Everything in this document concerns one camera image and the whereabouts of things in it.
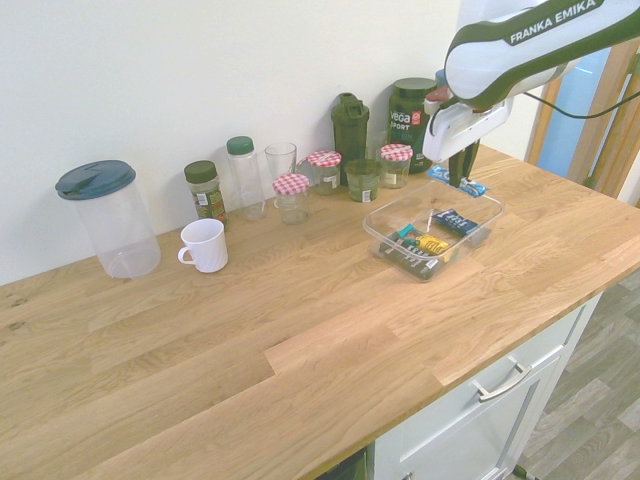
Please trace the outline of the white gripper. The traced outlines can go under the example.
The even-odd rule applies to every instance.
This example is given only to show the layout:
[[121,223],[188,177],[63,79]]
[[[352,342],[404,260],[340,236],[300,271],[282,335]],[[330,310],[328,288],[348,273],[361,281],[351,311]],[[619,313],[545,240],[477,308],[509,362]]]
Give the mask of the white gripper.
[[438,110],[426,128],[422,153],[434,163],[449,159],[449,184],[459,187],[463,174],[471,174],[479,140],[504,124],[510,113],[510,98],[483,112],[461,103]]

